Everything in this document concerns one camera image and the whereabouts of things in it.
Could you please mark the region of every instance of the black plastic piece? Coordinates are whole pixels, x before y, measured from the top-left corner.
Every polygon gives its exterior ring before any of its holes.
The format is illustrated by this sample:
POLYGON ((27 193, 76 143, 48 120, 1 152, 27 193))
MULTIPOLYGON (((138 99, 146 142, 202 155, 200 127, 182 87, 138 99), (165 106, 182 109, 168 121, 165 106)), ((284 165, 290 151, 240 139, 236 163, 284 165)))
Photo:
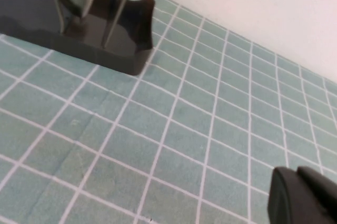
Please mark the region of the black plastic piece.
POLYGON ((54 0, 0 0, 0 33, 130 75, 139 74, 152 44, 154 0, 127 1, 108 46, 105 27, 117 0, 94 0, 83 21, 63 9, 66 30, 60 24, 54 0))
POLYGON ((333 224, 325 203, 321 202, 304 178, 308 167, 295 171, 276 167, 272 174, 269 193, 268 215, 271 224, 333 224))

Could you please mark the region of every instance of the white grout line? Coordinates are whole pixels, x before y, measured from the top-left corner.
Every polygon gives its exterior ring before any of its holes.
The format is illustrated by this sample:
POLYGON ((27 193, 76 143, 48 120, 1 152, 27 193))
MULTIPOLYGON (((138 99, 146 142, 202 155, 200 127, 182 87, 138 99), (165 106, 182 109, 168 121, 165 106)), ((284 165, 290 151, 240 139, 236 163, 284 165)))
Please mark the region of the white grout line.
POLYGON ((25 159, 29 156, 29 154, 33 151, 35 146, 40 142, 40 140, 44 137, 44 135, 47 133, 47 130, 52 127, 52 125, 56 122, 56 120, 60 117, 60 115, 63 113, 63 111, 68 107, 68 105, 71 103, 71 101, 75 98, 77 93, 84 87, 86 81, 91 78, 91 76, 95 73, 95 71, 98 69, 98 65, 96 65, 91 72, 88 74, 88 76, 85 78, 85 80, 82 81, 82 83, 76 88, 76 90, 71 94, 71 96, 68 98, 67 102, 61 107, 61 109, 57 112, 57 114, 53 117, 53 119, 47 124, 47 126, 41 131, 41 133, 37 136, 37 138, 32 142, 32 144, 28 147, 28 149, 25 151, 25 153, 21 156, 18 163, 14 165, 11 170, 7 173, 7 175, 4 177, 4 179, 0 183, 0 191, 4 188, 4 186, 7 184, 9 179, 12 177, 14 172, 18 169, 19 165, 21 165, 25 159))
MULTIPOLYGON (((229 35, 229 32, 226 32, 225 42, 224 42, 224 45, 223 45, 223 51, 222 51, 222 56, 221 56, 221 65, 223 65, 223 62, 224 62, 224 57, 225 57, 224 55, 225 55, 225 49, 226 49, 226 45, 227 45, 228 35, 229 35)), ((202 199, 203 199, 203 195, 204 195, 207 164, 208 164, 208 161, 209 161, 214 118, 215 118, 215 114, 216 114, 217 98, 219 96, 219 89, 220 89, 220 82, 221 82, 220 81, 221 80, 221 73, 222 73, 222 67, 219 68, 219 73, 218 73, 218 77, 217 77, 215 99, 214 99, 214 104, 213 104, 213 111, 212 111, 212 114, 211 114, 212 118, 211 118, 211 124, 210 124, 210 131, 209 131, 209 135, 208 135, 208 139, 207 139, 207 147, 206 147, 206 153, 205 153, 205 159, 204 159, 204 165, 203 165, 204 167, 203 167, 201 183, 200 183, 200 191, 199 191, 199 198, 198 198, 198 204, 197 204, 197 209, 196 209, 195 224, 200 223, 201 203, 202 203, 202 199)))
POLYGON ((7 218, 3 217, 2 215, 0 215, 0 221, 2 221, 3 223, 6 223, 6 224, 18 224, 14 220, 7 219, 7 218))
MULTIPOLYGON (((299 66, 299 68, 300 68, 300 77, 301 77, 301 87, 302 87, 303 93, 305 93, 304 92, 304 85, 303 85, 303 78, 302 78, 302 67, 299 66)), ((304 101, 305 101, 306 111, 307 111, 309 122, 310 122, 310 128, 311 128, 312 138, 314 140, 314 144, 315 144, 315 148, 316 148, 316 152, 317 152, 317 159, 318 159, 320 171, 321 171, 321 174, 323 174, 323 168, 322 168, 321 157, 320 157, 320 149, 317 146, 315 132, 314 132, 313 124, 312 124, 312 121, 311 121, 311 115, 310 115, 310 112, 309 112, 309 106, 308 106, 308 102, 306 100, 306 96, 305 95, 304 95, 304 101)))
MULTIPOLYGON (((2 71, 2 70, 0 70, 0 73, 3 73, 3 74, 5 74, 5 75, 7 75, 7 76, 9 76, 9 77, 11 77, 11 78, 13 78, 13 79, 18 79, 17 77, 15 77, 15 76, 13 76, 13 75, 11 75, 11 74, 8 74, 8 73, 6 73, 6 72, 4 72, 4 71, 2 71)), ((167 91, 166 89, 164 89, 164 88, 162 88, 162 87, 156 86, 156 85, 154 85, 154 84, 152 84, 152 83, 150 83, 150 82, 146 82, 146 81, 144 81, 144 80, 142 80, 142 81, 145 82, 145 83, 147 83, 147 84, 149 84, 149 85, 152 85, 152 86, 154 86, 154 87, 156 87, 156 88, 158 88, 158 89, 160 89, 160 90, 162 90, 162 91, 164 91, 164 92, 166 92, 167 94, 169 94, 169 95, 171 95, 171 96, 174 96, 173 93, 167 91)), ((99 87, 99 88, 101 88, 101 89, 104 89, 104 90, 106 90, 106 91, 109 91, 110 93, 112 93, 112 94, 114 94, 114 95, 117 95, 117 96, 119 96, 119 97, 122 97, 122 98, 126 99, 124 96, 119 95, 119 94, 117 94, 117 93, 115 93, 115 92, 113 92, 113 91, 111 91, 111 90, 108 90, 107 88, 105 88, 105 87, 103 87, 103 86, 100 86, 100 85, 98 85, 98 84, 96 84, 96 83, 94 83, 94 82, 91 82, 90 80, 88 80, 87 82, 92 83, 92 84, 96 85, 97 87, 99 87)), ((47 94, 49 94, 49 95, 51 95, 51 96, 53 96, 53 97, 55 97, 55 98, 57 98, 57 99, 62 100, 63 102, 66 101, 66 99, 64 99, 64 98, 62 98, 62 97, 60 97, 60 96, 58 96, 58 95, 56 95, 56 94, 54 94, 54 93, 51 93, 50 91, 44 90, 44 89, 42 89, 42 88, 40 88, 40 87, 38 87, 38 86, 35 86, 35 85, 33 85, 33 84, 30 84, 30 83, 28 83, 28 82, 26 82, 26 81, 22 81, 22 83, 27 84, 27 85, 29 85, 29 86, 31 86, 31 87, 33 87, 33 88, 36 88, 36 89, 38 89, 38 90, 40 90, 40 91, 42 91, 42 92, 45 92, 45 93, 47 93, 47 94)), ((180 99, 181 101, 187 103, 187 104, 191 104, 190 102, 188 102, 188 101, 186 101, 186 100, 184 100, 184 99, 182 99, 182 98, 179 98, 179 99, 180 99)), ((225 99, 223 99, 223 98, 221 98, 221 97, 218 97, 218 99, 223 100, 224 102, 227 102, 227 103, 231 104, 230 102, 226 101, 225 99)), ((136 101, 131 100, 131 102, 133 102, 133 103, 135 103, 135 104, 139 104, 139 105, 141 105, 142 107, 144 107, 144 108, 146 108, 146 109, 150 109, 150 108, 148 108, 148 107, 146 107, 146 106, 144 106, 144 105, 142 105, 142 104, 140 104, 140 103, 138 103, 138 102, 136 102, 136 101)), ((77 105, 77 104, 70 103, 70 105, 71 105, 71 106, 74 106, 74 107, 76 107, 76 108, 78 108, 78 109, 80 109, 80 110, 82 110, 82 111, 85 111, 85 112, 87 112, 87 113, 89 113, 89 114, 95 115, 96 117, 101 118, 101 119, 103 119, 103 120, 105 120, 105 121, 107 121, 107 122, 109 122, 109 123, 113 123, 113 121, 111 121, 111 120, 109 120, 109 119, 107 119, 107 118, 105 118, 105 117, 103 117, 103 116, 100 116, 100 115, 98 115, 97 113, 94 113, 94 112, 92 112, 92 111, 90 111, 90 110, 87 110, 87 109, 85 109, 85 108, 83 108, 83 107, 81 107, 81 106, 79 106, 79 105, 77 105)), ((193 105, 193 104, 191 104, 191 105, 194 106, 196 109, 199 109, 199 110, 201 110, 201 111, 204 111, 203 109, 199 108, 198 106, 195 106, 195 105, 193 105)), ((11 115, 11 116, 13 116, 13 117, 15 117, 15 118, 18 117, 18 116, 14 115, 14 114, 12 114, 12 113, 10 113, 10 112, 8 112, 8 111, 4 111, 4 110, 1 109, 1 108, 0 108, 0 111, 2 111, 2 112, 4 112, 4 113, 7 113, 7 114, 9 114, 9 115, 11 115)), ((157 111, 155 111, 155 113, 157 113, 158 115, 160 115, 160 116, 162 116, 162 117, 164 117, 164 118, 167 118, 167 116, 162 115, 162 114, 158 113, 157 111)), ((228 123, 228 124, 230 124, 230 125, 232 125, 232 126, 234 126, 234 127, 237 127, 237 128, 239 128, 240 130, 242 130, 242 131, 246 131, 246 132, 247 132, 246 129, 240 128, 240 127, 238 127, 237 125, 231 123, 230 121, 227 121, 227 120, 225 120, 225 119, 223 119, 223 118, 221 118, 221 117, 217 117, 217 116, 216 116, 216 118, 219 119, 219 120, 221 120, 221 121, 224 121, 224 122, 226 122, 226 123, 228 123)), ((33 125, 33 126, 35 126, 35 127, 41 127, 41 128, 43 128, 42 126, 40 126, 40 125, 38 125, 38 124, 34 124, 33 122, 29 122, 29 120, 27 120, 27 119, 24 120, 24 121, 27 122, 27 123, 30 123, 31 125, 33 125)), ((179 123, 179 122, 177 122, 177 121, 176 121, 176 123, 179 124, 179 125, 181 125, 182 127, 185 127, 185 128, 187 128, 187 129, 189 129, 188 127, 184 126, 183 124, 181 124, 181 123, 179 123)), ((294 134, 294 135, 296 135, 296 136, 302 138, 303 140, 306 140, 307 142, 310 142, 310 143, 313 144, 313 142, 312 142, 311 140, 308 140, 308 139, 302 137, 301 135, 298 135, 297 133, 294 133, 294 132, 292 132, 292 131, 290 131, 290 130, 286 130, 286 131, 288 131, 288 132, 290 132, 290 133, 292 133, 292 134, 294 134)), ((321 148, 324 148, 324 149, 326 149, 327 151, 329 151, 329 152, 331 152, 331 153, 337 155, 337 152, 334 152, 334 151, 332 151, 332 150, 329 150, 329 149, 327 149, 326 147, 321 146, 321 145, 318 145, 318 146, 320 146, 321 148)))
MULTIPOLYGON (((179 7, 177 8, 175 14, 172 16, 172 19, 171 19, 170 24, 172 23, 174 17, 178 14, 178 10, 179 10, 179 9, 180 9, 180 5, 179 5, 179 7)), ((148 188, 149 188, 149 186, 150 186, 151 179, 152 179, 152 177, 153 177, 154 170, 155 170, 157 161, 158 161, 158 159, 159 159, 159 155, 160 155, 160 153, 161 153, 161 150, 162 150, 162 147, 163 147, 163 144, 164 144, 164 140, 165 140, 165 137, 166 137, 166 134, 167 134, 167 130, 168 130, 168 127, 169 127, 170 122, 171 122, 171 120, 172 120, 173 112, 174 112, 175 106, 176 106, 176 104, 177 104, 177 102, 178 102, 178 98, 179 98, 181 89, 182 89, 182 87, 183 87, 184 79, 185 79, 185 77, 186 77, 187 70, 188 70, 188 67, 189 67, 189 65, 190 65, 190 62, 191 62, 191 59, 192 59, 192 56, 193 56, 193 51, 194 51, 195 46, 196 46, 196 41, 197 41, 197 39, 198 39, 198 37, 199 37, 199 35, 200 35, 200 32, 201 32, 201 29, 199 29, 199 31, 198 31, 198 34, 197 34, 197 36, 196 36, 196 39, 195 39, 195 41, 194 41, 194 44, 193 44, 193 47, 192 47, 192 50, 191 50, 191 53, 190 53, 190 56, 189 56, 189 59, 188 59, 188 61, 187 61, 187 64, 186 64, 186 67, 185 67, 185 70, 184 70, 184 73, 183 73, 183 77, 182 77, 181 82, 180 82, 180 85, 179 85, 179 87, 178 87, 177 94, 176 94, 176 97, 175 97, 175 99, 174 99, 174 102, 173 102, 171 111, 170 111, 170 115, 169 115, 168 120, 167 120, 167 122, 166 122, 166 125, 165 125, 164 131, 163 131, 163 135, 162 135, 161 140, 160 140, 160 144, 159 144, 157 153, 156 153, 155 158, 154 158, 154 160, 153 160, 153 163, 152 163, 152 166, 151 166, 151 170, 150 170, 150 176, 149 176, 148 180, 146 181, 146 185, 145 185, 145 188, 144 188, 142 197, 141 197, 141 201, 140 201, 139 207, 138 207, 138 209, 137 209, 137 215, 136 215, 136 217, 135 217, 135 219, 134 219, 134 221, 133 221, 133 224, 137 224, 138 218, 139 218, 139 216, 141 215, 141 211, 142 211, 142 209, 143 209, 143 205, 144 205, 144 202, 145 202, 145 197, 146 197, 146 195, 147 195, 147 191, 148 191, 148 188)))
POLYGON ((248 103, 248 186, 247 186, 247 216, 248 222, 252 220, 252 200, 251 200, 251 185, 252 185, 252 60, 253 60, 253 43, 251 42, 249 56, 249 103, 248 103))
MULTIPOLYGON (((180 5, 176 8, 175 15, 178 13, 179 9, 180 9, 180 5)), ((161 37, 161 39, 160 39, 160 41, 159 41, 158 44, 160 44, 160 43, 162 42, 162 40, 164 39, 164 36, 166 35, 166 33, 167 33, 167 31, 168 31, 168 29, 169 29, 169 27, 170 27, 170 25, 171 25, 171 23, 172 23, 172 21, 173 21, 175 15, 172 16, 172 19, 171 19, 170 23, 167 25, 167 28, 166 28, 166 30, 165 30, 165 32, 164 32, 163 36, 161 37)), ((153 58, 153 56, 155 55, 155 53, 156 53, 156 49, 152 52, 152 54, 151 54, 151 56, 150 56, 150 58, 149 58, 149 60, 148 60, 149 62, 152 60, 152 58, 153 58)), ((115 130, 117 124, 119 123, 120 119, 122 118, 122 116, 123 116, 123 114, 124 114, 124 111, 125 111, 126 107, 128 106, 128 104, 129 104, 129 102, 131 101, 131 99, 132 99, 132 97, 133 97, 133 95, 134 95, 134 93, 135 93, 135 91, 136 91, 138 85, 140 84, 141 79, 142 79, 143 76, 145 75, 148 66, 149 66, 149 64, 146 64, 146 65, 145 65, 145 67, 144 67, 142 73, 140 74, 140 76, 139 76, 137 82, 135 83, 135 85, 134 85, 132 91, 130 92, 130 94, 129 94, 127 100, 126 100, 126 102, 124 103, 124 105, 123 105, 123 107, 122 107, 120 113, 118 114, 118 116, 117 116, 117 118, 116 118, 114 124, 112 125, 112 127, 111 127, 111 129, 109 130, 107 136, 105 137, 105 139, 104 139, 104 141, 103 141, 103 143, 102 143, 102 145, 101 145, 101 147, 100 147, 100 149, 99 149, 97 155, 95 156, 93 162, 91 163, 91 165, 90 165, 90 167, 89 167, 87 173, 86 173, 85 176, 83 177, 83 179, 82 179, 82 181, 81 181, 81 183, 80 183, 80 186, 78 187, 78 190, 76 191, 75 195, 73 196, 72 200, 69 202, 69 204, 68 204, 66 210, 64 211, 64 213, 63 213, 63 215, 62 215, 62 218, 61 218, 59 224, 63 224, 63 223, 65 222, 65 220, 66 220, 68 214, 70 213, 70 210, 72 209, 72 207, 73 207, 74 204, 75 204, 76 199, 78 198, 78 195, 80 194, 80 191, 82 190, 82 188, 84 187, 86 181, 88 180, 88 178, 89 178, 89 176, 90 176, 92 170, 94 169, 94 166, 96 165, 96 163, 97 163, 97 161, 98 161, 100 155, 102 154, 102 152, 103 152, 103 150, 104 150, 104 148, 105 148, 105 146, 106 146, 106 144, 107 144, 109 138, 111 137, 111 135, 112 135, 113 131, 115 130)))
MULTIPOLYGON (((277 65, 277 55, 275 54, 275 64, 277 65)), ((282 113, 282 103, 281 103, 281 95, 280 95, 280 84, 279 84, 279 71, 275 68, 276 74, 276 84, 277 84, 277 93, 279 94, 279 107, 280 107, 280 117, 281 117, 281 126, 282 126, 282 133, 283 133, 283 144, 284 144, 284 155, 285 155, 285 164, 289 168, 289 160, 288 160, 288 148, 286 144, 286 133, 284 130, 284 122, 283 122, 283 113, 282 113)))
POLYGON ((13 90, 17 84, 19 84, 25 77, 27 77, 39 64, 41 64, 47 57, 50 56, 52 50, 49 50, 48 53, 41 57, 32 67, 30 67, 21 77, 17 78, 14 83, 12 83, 1 95, 0 100, 2 100, 11 90, 13 90))

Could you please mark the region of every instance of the square tile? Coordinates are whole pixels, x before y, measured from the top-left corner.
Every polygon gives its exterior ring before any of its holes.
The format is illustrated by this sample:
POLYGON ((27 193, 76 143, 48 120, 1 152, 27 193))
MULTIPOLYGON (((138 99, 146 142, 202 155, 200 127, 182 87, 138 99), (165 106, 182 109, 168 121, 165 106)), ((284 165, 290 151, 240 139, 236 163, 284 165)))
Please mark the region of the square tile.
POLYGON ((0 113, 0 154, 19 160, 41 129, 0 113))
POLYGON ((37 66, 25 78, 25 81, 66 99, 69 98, 82 83, 80 78, 57 69, 45 62, 42 62, 37 66))
POLYGON ((309 122, 308 110, 305 106, 302 106, 299 103, 296 103, 285 97, 281 97, 281 105, 283 111, 309 122))
POLYGON ((157 144, 129 130, 117 127, 106 144, 103 154, 150 173, 157 149, 157 144))
POLYGON ((251 102, 251 111, 253 114, 261 116, 262 118, 275 124, 281 125, 281 114, 279 109, 272 107, 271 105, 264 102, 261 102, 255 98, 252 98, 251 102))
POLYGON ((288 150, 318 163, 317 150, 313 142, 306 141, 290 132, 286 132, 285 135, 288 150))
POLYGON ((314 127, 316 142, 325 148, 337 152, 337 137, 314 127))
POLYGON ((5 36, 4 40, 38 57, 43 57, 49 52, 48 48, 29 43, 15 37, 5 36))
POLYGON ((0 215, 21 223, 58 223, 72 195, 70 189, 18 168, 0 193, 0 215))
POLYGON ((285 59, 284 57, 277 56, 277 66, 297 76, 300 75, 299 65, 285 59))
POLYGON ((272 173, 273 169, 270 167, 251 160, 251 185, 253 187, 269 193, 272 173))
POLYGON ((12 83, 14 79, 0 73, 0 94, 2 94, 12 83))
POLYGON ((145 82, 139 83, 132 99, 167 116, 170 114, 174 102, 172 95, 145 82))
POLYGON ((178 100, 173 119, 202 134, 208 135, 211 124, 211 116, 178 100))
POLYGON ((167 25, 158 19, 152 19, 152 32, 162 36, 167 28, 167 25))
POLYGON ((223 27, 220 27, 218 24, 206 20, 202 28, 205 31, 212 33, 213 35, 218 36, 219 38, 225 39, 227 30, 223 27))
POLYGON ((337 135, 336 125, 333 120, 330 120, 312 110, 309 110, 309 113, 311 117, 311 122, 314 126, 326 130, 327 132, 330 132, 334 135, 337 135))
POLYGON ((186 67, 184 63, 179 62, 174 57, 169 56, 167 53, 161 50, 156 51, 151 63, 168 70, 170 73, 173 73, 180 78, 183 76, 186 67))
POLYGON ((248 110, 249 96, 247 93, 239 91, 225 83, 220 83, 218 95, 220 98, 248 110))
POLYGON ((271 166, 285 166, 285 151, 255 136, 251 137, 252 157, 271 166))
POLYGON ((262 73, 269 75, 272 78, 276 78, 275 65, 269 64, 258 57, 252 57, 252 67, 262 73))
POLYGON ((247 194, 247 186, 207 170, 203 195, 205 200, 247 217, 247 194))
POLYGON ((235 35, 233 32, 230 32, 227 41, 241 49, 244 49, 247 52, 249 52, 251 49, 251 43, 249 41, 247 41, 246 39, 242 39, 241 37, 235 35))
POLYGON ((205 45, 212 47, 213 49, 217 50, 218 52, 222 52, 223 46, 225 44, 225 40, 221 39, 217 36, 214 36, 204 30, 201 30, 198 41, 205 45))
POLYGON ((282 129, 254 115, 252 115, 252 133, 283 146, 282 129))
POLYGON ((169 125, 164 144, 200 162, 205 160, 207 138, 174 122, 169 125))
POLYGON ((102 135, 98 130, 108 128, 109 126, 106 124, 106 122, 73 106, 68 106, 64 110, 64 112, 52 125, 52 130, 73 140, 81 140, 81 136, 87 128, 90 128, 91 130, 94 129, 91 124, 95 126, 97 126, 97 124, 101 124, 101 126, 95 129, 95 133, 96 138, 100 137, 100 139, 97 141, 103 142, 106 134, 102 135))
POLYGON ((249 80, 228 69, 222 69, 221 80, 241 91, 249 92, 249 80))
POLYGON ((129 103, 120 120, 120 124, 156 141, 160 141, 166 118, 140 105, 129 103))
POLYGON ((245 78, 249 78, 249 67, 228 56, 224 57, 223 66, 236 72, 237 74, 242 75, 245 78))
POLYGON ((243 129, 248 129, 249 117, 247 111, 234 107, 225 101, 218 100, 215 114, 243 129))
POLYGON ((213 76, 214 78, 218 78, 219 76, 220 66, 196 53, 193 54, 190 65, 213 76))
POLYGON ((277 70, 277 73, 279 75, 280 82, 283 82, 289 86, 296 88, 299 91, 302 91, 302 84, 300 78, 280 68, 277 70))
POLYGON ((0 181, 2 181, 4 177, 6 177, 7 173, 13 166, 14 164, 0 159, 0 181))
POLYGON ((215 94, 217 80, 198 70, 189 67, 185 80, 215 94))
POLYGON ((251 211, 252 220, 259 224, 269 224, 268 212, 268 196, 258 191, 251 191, 251 211))
POLYGON ((212 113, 215 97, 203 90, 184 82, 180 97, 212 113))
POLYGON ((303 82, 304 92, 324 103, 328 103, 328 100, 326 99, 326 94, 323 89, 320 89, 316 85, 312 85, 309 82, 304 81, 303 82))
POLYGON ((328 80, 328 79, 324 79, 324 81, 325 81, 325 87, 326 87, 326 89, 329 92, 337 95, 337 84, 334 83, 334 82, 332 82, 332 81, 330 81, 330 80, 328 80))
POLYGON ((328 97, 329 97, 330 105, 332 107, 337 108, 337 96, 334 96, 334 95, 328 93, 328 97))
POLYGON ((147 178, 100 158, 84 190, 132 212, 137 211, 147 178))
POLYGON ((116 119, 125 102, 125 98, 91 83, 86 83, 73 101, 73 103, 110 120, 116 119))
POLYGON ((275 78, 269 77, 255 69, 252 69, 252 81, 256 82, 270 90, 277 91, 277 82, 275 78))
POLYGON ((0 50, 0 69, 16 77, 23 75, 37 62, 36 58, 4 43, 0 43, 0 50))
POLYGON ((25 164, 78 186, 95 154, 47 133, 25 164))
POLYGON ((251 86, 252 96, 263 100, 274 107, 279 107, 279 95, 276 92, 273 92, 263 86, 260 86, 256 83, 252 83, 251 86))
POLYGON ((154 176, 198 195, 203 166, 163 148, 154 176))
POLYGON ((143 77, 143 80, 162 87, 175 94, 178 91, 181 80, 156 66, 150 65, 143 77))
POLYGON ((333 119, 331 111, 330 111, 330 107, 327 104, 320 102, 314 98, 311 98, 310 96, 306 96, 306 102, 308 102, 309 108, 333 119))
POLYGON ((167 40, 170 40, 174 43, 177 43, 179 45, 182 45, 188 49, 192 49, 193 47, 193 44, 194 44, 194 40, 189 38, 188 36, 170 28, 166 35, 165 35, 165 38, 167 40))
POLYGON ((79 195, 70 211, 66 224, 132 223, 133 217, 108 207, 94 199, 79 195))
POLYGON ((275 54, 261 48, 260 46, 253 45, 252 53, 269 63, 275 64, 275 54))
POLYGON ((197 200, 186 194, 151 181, 142 216, 157 223, 182 224, 195 221, 197 200))
POLYGON ((309 123, 283 113, 284 128, 294 132, 305 139, 312 140, 311 127, 309 123))
POLYGON ((201 204, 200 224, 246 224, 245 221, 238 219, 226 212, 211 207, 205 203, 201 204))
POLYGON ((196 43, 194 52, 208 58, 216 64, 221 63, 222 53, 217 52, 216 50, 213 50, 212 48, 209 48, 201 43, 196 43))
POLYGON ((180 8, 177 14, 177 17, 191 23, 194 24, 196 26, 200 26, 201 24, 201 20, 202 18, 199 16, 194 15, 193 13, 191 13, 190 11, 184 9, 184 8, 180 8))
POLYGON ((245 65, 250 64, 250 54, 245 50, 242 50, 233 44, 227 43, 225 54, 242 62, 245 65))
POLYGON ((337 154, 327 151, 326 149, 319 149, 322 166, 337 172, 337 154))
POLYGON ((153 43, 154 48, 157 48, 160 40, 161 40, 161 37, 159 35, 152 33, 152 43, 153 43))
POLYGON ((155 8, 153 11, 153 17, 161 20, 162 22, 168 24, 170 20, 172 19, 172 14, 161 11, 158 8, 155 8))
POLYGON ((289 98, 289 99, 292 99, 294 101, 297 101, 298 103, 301 103, 303 104, 304 106, 306 105, 305 104, 305 100, 304 100, 304 95, 301 91, 298 91, 296 89, 293 89, 283 83, 279 83, 279 86, 280 86, 280 93, 281 95, 289 98))
POLYGON ((95 67, 92 63, 60 52, 53 52, 47 61, 82 77, 86 77, 95 67))
POLYGON ((191 51, 181 47, 180 45, 174 44, 169 40, 162 40, 162 43, 159 46, 159 49, 168 53, 170 56, 175 57, 176 59, 179 59, 180 61, 187 63, 191 51))
POLYGON ((59 99, 22 83, 0 101, 0 107, 41 125, 47 125, 63 105, 59 99))
POLYGON ((217 118, 214 119, 212 138, 248 153, 248 133, 217 118))
POLYGON ((247 157, 214 141, 211 142, 208 165, 243 182, 248 181, 247 157))
POLYGON ((317 85, 321 88, 324 88, 324 85, 323 85, 323 78, 316 74, 316 73, 313 73, 312 71, 308 70, 308 69, 305 69, 303 67, 301 67, 301 72, 302 72, 302 78, 305 79, 306 81, 314 84, 314 85, 317 85))
POLYGON ((170 14, 174 14, 177 4, 173 3, 171 0, 155 0, 156 7, 162 11, 166 11, 170 14))
POLYGON ((318 172, 320 172, 320 167, 318 164, 313 164, 301 157, 298 157, 292 153, 288 153, 288 160, 289 160, 289 168, 293 170, 297 170, 298 166, 308 166, 318 172))
POLYGON ((186 36, 189 36, 192 39, 196 37, 198 30, 199 30, 197 26, 194 26, 178 18, 175 18, 173 20, 171 27, 179 30, 180 32, 184 33, 186 36))
POLYGON ((131 93, 137 81, 129 75, 105 67, 99 67, 90 80, 125 97, 131 93))

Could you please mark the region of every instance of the teal tile floor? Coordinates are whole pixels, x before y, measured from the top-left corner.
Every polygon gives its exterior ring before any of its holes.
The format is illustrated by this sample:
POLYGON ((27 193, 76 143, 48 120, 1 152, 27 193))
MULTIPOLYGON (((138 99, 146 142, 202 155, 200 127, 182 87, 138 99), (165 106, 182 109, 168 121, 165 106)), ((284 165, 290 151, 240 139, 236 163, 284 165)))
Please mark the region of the teal tile floor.
POLYGON ((0 37, 0 223, 268 223, 272 169, 337 182, 337 84, 171 0, 124 75, 0 37))

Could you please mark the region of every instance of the black base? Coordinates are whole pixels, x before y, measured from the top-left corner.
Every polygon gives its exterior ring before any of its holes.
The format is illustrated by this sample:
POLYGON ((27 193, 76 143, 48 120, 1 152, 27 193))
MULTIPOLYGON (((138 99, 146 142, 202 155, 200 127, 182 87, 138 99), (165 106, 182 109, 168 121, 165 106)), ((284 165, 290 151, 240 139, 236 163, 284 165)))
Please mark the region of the black base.
POLYGON ((130 75, 139 74, 152 45, 154 0, 127 1, 108 46, 102 48, 104 29, 117 0, 94 0, 83 21, 64 9, 66 30, 54 0, 0 0, 0 33, 38 44, 130 75))

